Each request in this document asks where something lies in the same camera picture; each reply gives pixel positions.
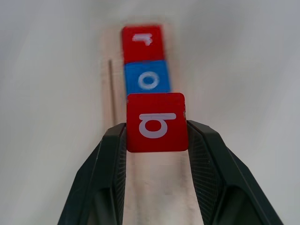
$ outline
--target blue letter block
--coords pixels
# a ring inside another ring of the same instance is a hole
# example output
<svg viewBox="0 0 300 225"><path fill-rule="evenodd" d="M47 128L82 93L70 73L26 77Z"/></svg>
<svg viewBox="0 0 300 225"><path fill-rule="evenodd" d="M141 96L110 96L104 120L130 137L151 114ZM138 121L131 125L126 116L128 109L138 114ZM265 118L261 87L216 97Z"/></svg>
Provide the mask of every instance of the blue letter block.
<svg viewBox="0 0 300 225"><path fill-rule="evenodd" d="M132 62L125 65L127 95L171 91L165 60Z"/></svg>

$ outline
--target wooden surface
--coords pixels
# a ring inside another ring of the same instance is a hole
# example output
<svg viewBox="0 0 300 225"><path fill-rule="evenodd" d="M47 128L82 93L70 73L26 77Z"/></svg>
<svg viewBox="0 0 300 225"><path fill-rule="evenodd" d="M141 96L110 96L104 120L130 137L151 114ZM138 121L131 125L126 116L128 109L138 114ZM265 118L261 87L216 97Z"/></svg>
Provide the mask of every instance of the wooden surface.
<svg viewBox="0 0 300 225"><path fill-rule="evenodd" d="M102 104L105 130L126 122L126 90L120 31L127 21L108 27L101 37ZM180 92L172 25L163 25L166 61L173 92ZM127 152L124 225L203 224L189 166L188 151L134 154Z"/></svg>

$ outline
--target white background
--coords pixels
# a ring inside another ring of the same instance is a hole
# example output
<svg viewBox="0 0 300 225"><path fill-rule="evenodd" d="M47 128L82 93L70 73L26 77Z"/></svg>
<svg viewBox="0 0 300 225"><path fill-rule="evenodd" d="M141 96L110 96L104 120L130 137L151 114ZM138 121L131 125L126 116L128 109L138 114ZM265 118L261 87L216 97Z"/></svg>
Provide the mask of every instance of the white background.
<svg viewBox="0 0 300 225"><path fill-rule="evenodd" d="M175 26L188 119L217 130L285 224L300 219L298 0L2 0L0 224L56 224L103 134L99 34Z"/></svg>

